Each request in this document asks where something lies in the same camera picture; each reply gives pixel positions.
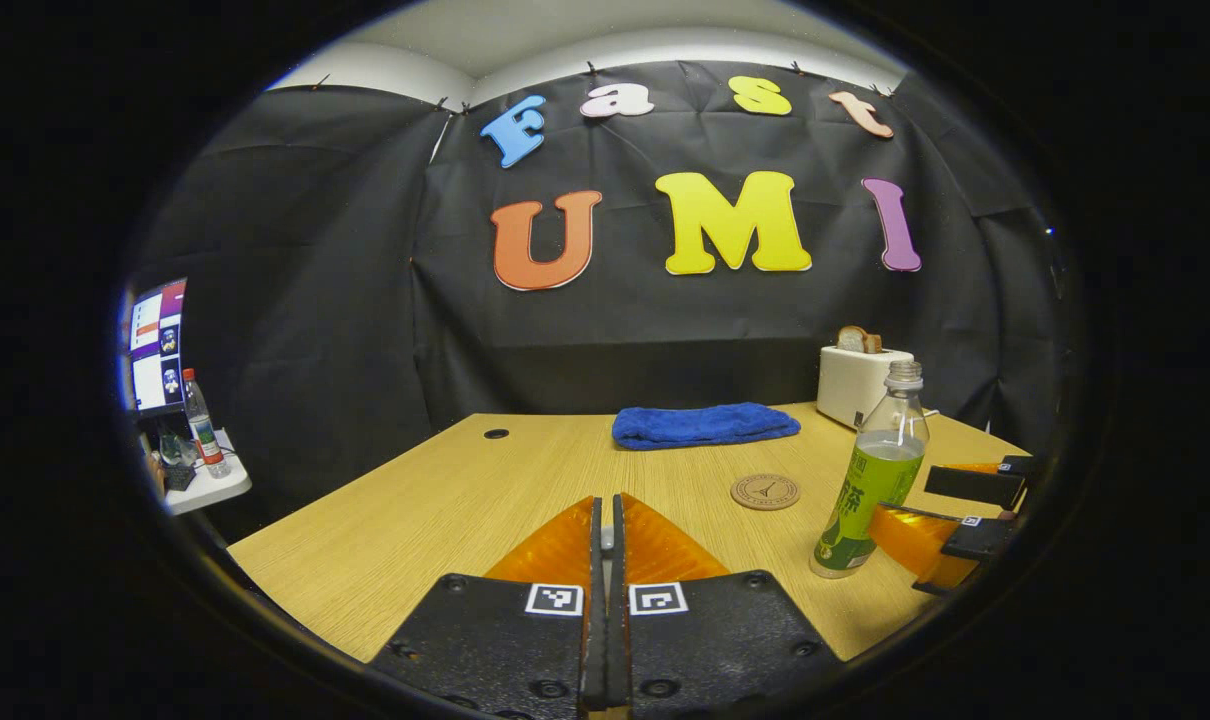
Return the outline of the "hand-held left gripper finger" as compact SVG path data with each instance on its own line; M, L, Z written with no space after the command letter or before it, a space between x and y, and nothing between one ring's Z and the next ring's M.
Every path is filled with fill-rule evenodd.
M500 719L582 719L604 693L603 502L586 497L482 575L431 584L371 659L417 692Z
M630 719L779 719L845 669L761 569L728 571L636 497L613 497L610 699Z

